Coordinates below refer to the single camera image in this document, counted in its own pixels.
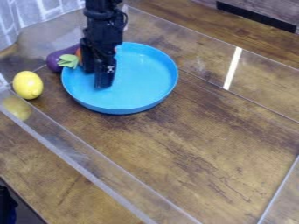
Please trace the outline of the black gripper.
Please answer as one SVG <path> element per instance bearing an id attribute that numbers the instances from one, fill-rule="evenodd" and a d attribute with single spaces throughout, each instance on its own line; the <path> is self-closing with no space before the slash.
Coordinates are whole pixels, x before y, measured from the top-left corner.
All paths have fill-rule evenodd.
<path id="1" fill-rule="evenodd" d="M 86 0 L 87 27 L 80 40 L 82 66 L 95 72 L 95 88 L 112 86 L 118 61 L 115 48 L 123 43 L 127 14 L 118 8 L 123 0 Z"/>

